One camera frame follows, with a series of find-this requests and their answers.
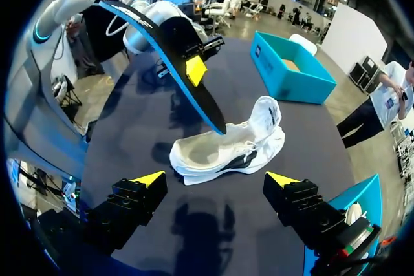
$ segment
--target shoe sole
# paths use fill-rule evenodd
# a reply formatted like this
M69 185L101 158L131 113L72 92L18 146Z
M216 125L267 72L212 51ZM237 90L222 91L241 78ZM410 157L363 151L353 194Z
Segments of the shoe sole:
M208 174L208 175L202 175L202 176L189 176L189 175L182 175L179 172L177 172L180 176L182 176L184 178L184 184L186 186L192 186L194 184L201 184L204 182L208 182L208 181L212 181L218 177L220 177L221 175L225 174L225 173L229 173L229 172L235 172L235 173L242 173L245 175L251 175L256 173L258 170L260 170L261 168L255 170L255 171L248 171L248 169L225 169L224 171L220 171L218 173L214 173L214 174Z

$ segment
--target blue and black insole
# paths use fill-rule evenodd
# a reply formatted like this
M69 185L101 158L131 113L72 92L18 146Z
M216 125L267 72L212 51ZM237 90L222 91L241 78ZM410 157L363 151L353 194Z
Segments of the blue and black insole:
M99 5L133 25L147 39L154 50L158 52L169 73L203 120L217 133L226 134L224 116L213 96L202 82L195 86L187 77L186 59L183 52L189 47L175 42L173 39L178 36L171 35L174 32L180 32L178 35L182 37L197 36L197 39L194 39L198 44L202 44L190 21L185 17L172 17L173 20L167 20L166 22L169 21L169 27L176 24L174 29L170 29L169 36L165 35L165 29L160 28L144 14L129 5L119 1L100 1Z

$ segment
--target white sneaker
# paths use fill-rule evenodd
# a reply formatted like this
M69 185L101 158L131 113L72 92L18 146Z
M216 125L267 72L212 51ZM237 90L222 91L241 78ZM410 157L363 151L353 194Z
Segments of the white sneaker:
M278 102L262 96L256 101L248 121L227 123L225 135L209 131L178 139L169 160L187 186L216 179L229 171L255 173L268 164L285 143L280 120Z

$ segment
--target table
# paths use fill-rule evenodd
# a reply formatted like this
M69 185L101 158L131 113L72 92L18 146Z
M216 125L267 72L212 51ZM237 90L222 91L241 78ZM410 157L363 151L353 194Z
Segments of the table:
M267 91L250 59L251 42L224 40L218 55L206 62L204 84L226 122L240 123ZM266 170L308 178L326 200L354 184L327 109L280 102L285 145L262 171L184 186L169 166L171 146L177 138L210 129L171 77L156 78L158 59L155 53L134 58L107 100L87 151L81 199L90 207L103 202L121 178L167 173L168 194L153 219L113 258L174 276L301 275L303 243L278 220L262 194L263 179Z

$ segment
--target teal box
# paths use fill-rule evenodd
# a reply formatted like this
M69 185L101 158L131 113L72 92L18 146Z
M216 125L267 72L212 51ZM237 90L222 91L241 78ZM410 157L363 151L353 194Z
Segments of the teal box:
M371 225L376 224L381 226L382 222L382 196L381 196L381 183L380 176L375 174L374 176L350 187L336 198L331 200L329 204L336 209L348 209L352 204L358 202L361 205L362 212L366 211L366 219L370 221ZM376 255L376 247L378 246L378 239L376 239L371 247L368 249L368 256L370 258ZM305 263L303 267L303 276L311 276L311 269L314 267L318 258L315 256L314 251L311 251L305 247Z
M312 54L287 39L256 32L250 55L269 95L277 100L321 105L336 86ZM284 60L292 61L300 71L290 70Z

